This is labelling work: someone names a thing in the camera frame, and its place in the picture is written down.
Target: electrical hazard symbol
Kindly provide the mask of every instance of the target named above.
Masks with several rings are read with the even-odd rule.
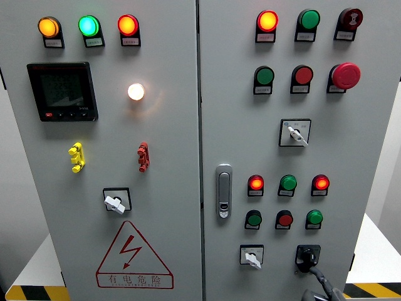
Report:
[[[174,288],[173,274],[130,221],[114,237],[96,280],[107,288]]]

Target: illuminated indicator light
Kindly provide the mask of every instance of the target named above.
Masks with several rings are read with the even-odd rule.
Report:
[[[136,17],[130,14],[124,14],[118,19],[117,22],[118,30],[124,36],[131,36],[135,34],[139,29],[139,23]]]
[[[330,185],[330,181],[328,178],[324,175],[316,176],[313,179],[313,185],[315,188],[318,190],[326,190],[328,186]]]
[[[344,90],[353,88],[360,78],[361,70],[356,64],[350,62],[338,65],[331,74],[334,85]]]
[[[312,78],[313,78],[313,72],[308,67],[301,67],[295,73],[295,80],[301,85],[309,83],[312,80]]]
[[[340,22],[347,30],[356,30],[363,21],[363,14],[360,9],[347,8],[340,14]]]
[[[133,100],[141,100],[145,95],[145,88],[140,83],[134,83],[128,88],[128,96]]]
[[[271,83],[274,79],[274,73],[269,68],[260,69],[256,75],[256,80],[262,85],[267,85]]]
[[[99,22],[93,16],[84,16],[78,22],[78,27],[84,36],[94,36],[99,32]]]
[[[249,185],[253,190],[260,190],[263,188],[263,179],[259,176],[255,176],[251,179]]]
[[[281,178],[280,185],[285,190],[293,190],[296,187],[296,179],[294,176],[288,175]]]
[[[60,31],[57,20],[51,17],[41,18],[38,22],[38,28],[45,38],[54,38]]]
[[[306,219],[311,224],[320,224],[323,221],[323,215],[319,210],[312,210],[308,213]]]
[[[283,215],[282,217],[280,217],[280,219],[278,220],[278,223],[281,226],[287,227],[290,224],[292,224],[294,221],[293,217],[291,215]]]
[[[300,21],[305,29],[313,29],[319,25],[320,15],[317,11],[307,10],[302,14]]]
[[[270,32],[276,29],[278,25],[278,15],[274,11],[263,11],[258,16],[258,27]]]

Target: orange indicator light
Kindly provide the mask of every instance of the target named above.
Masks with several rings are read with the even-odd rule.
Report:
[[[278,15],[274,11],[263,11],[258,16],[258,26],[265,32],[276,29],[278,25]]]
[[[329,185],[330,182],[325,176],[320,176],[315,179],[315,187],[319,190],[326,190]]]
[[[135,34],[139,29],[139,22],[136,17],[131,14],[124,14],[118,19],[118,30],[124,36],[131,36]]]
[[[249,185],[253,190],[260,190],[263,187],[263,178],[255,176],[250,180]]]
[[[41,18],[38,23],[38,28],[45,38],[54,38],[60,31],[57,20],[52,17]]]

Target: indicator light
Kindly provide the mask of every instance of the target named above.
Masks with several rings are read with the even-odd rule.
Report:
[[[262,176],[255,174],[248,179],[248,196],[263,196],[264,181]]]
[[[145,95],[145,88],[140,83],[133,83],[128,87],[128,96],[132,100],[141,100]]]
[[[259,230],[262,223],[262,214],[258,210],[250,210],[245,217],[245,229]]]
[[[138,19],[131,14],[124,14],[118,19],[121,46],[141,46]]]
[[[269,33],[276,29],[278,15],[274,11],[263,11],[258,16],[258,26],[261,30]]]
[[[274,71],[268,66],[260,66],[255,70],[253,94],[269,95],[273,91]]]
[[[78,28],[81,31],[85,47],[99,47],[105,45],[102,27],[94,16],[86,15],[80,18]]]
[[[131,36],[136,33],[139,29],[138,20],[136,17],[130,14],[124,14],[123,16],[118,19],[118,30],[124,36]]]
[[[295,67],[291,75],[291,94],[304,94],[310,92],[313,70],[306,65]]]
[[[287,174],[281,178],[277,195],[278,196],[294,196],[297,182],[293,175]]]
[[[256,21],[255,43],[274,43],[278,15],[274,11],[262,11]]]
[[[94,36],[99,32],[99,22],[93,16],[84,16],[78,22],[78,27],[84,36]]]
[[[319,23],[320,15],[318,11],[314,9],[302,11],[296,23],[295,42],[314,42]]]
[[[326,196],[330,181],[324,174],[319,174],[312,180],[311,196]]]
[[[45,38],[54,38],[60,31],[58,22],[51,17],[44,17],[39,20],[38,28]]]
[[[306,215],[305,229],[320,229],[321,222],[323,221],[323,215],[319,210],[311,210]]]
[[[277,230],[289,230],[291,228],[291,224],[293,223],[294,218],[290,211],[281,210],[276,215],[276,226]]]
[[[60,22],[54,17],[43,17],[38,22],[39,32],[43,36],[45,48],[64,48]]]
[[[345,93],[357,85],[361,78],[359,67],[350,62],[336,65],[330,70],[327,93]]]
[[[363,13],[360,9],[344,9],[338,17],[334,40],[353,41],[362,21]]]

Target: white switch handle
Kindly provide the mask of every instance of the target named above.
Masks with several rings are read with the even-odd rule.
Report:
[[[125,211],[125,207],[121,205],[121,201],[117,198],[113,199],[112,197],[108,196],[105,199],[105,204],[107,206],[107,209],[113,210],[119,214],[123,214]]]
[[[258,270],[261,270],[261,269],[262,269],[261,263],[259,262],[259,260],[256,259],[256,256],[255,256],[255,255],[245,253],[245,259],[246,259],[246,261],[248,261],[248,263],[249,263],[252,267],[257,268]]]
[[[295,141],[299,142],[305,147],[308,146],[307,141],[305,141],[305,139],[297,130],[294,130],[292,127],[288,127],[287,129],[289,130],[289,133],[291,134],[292,138],[295,139]]]

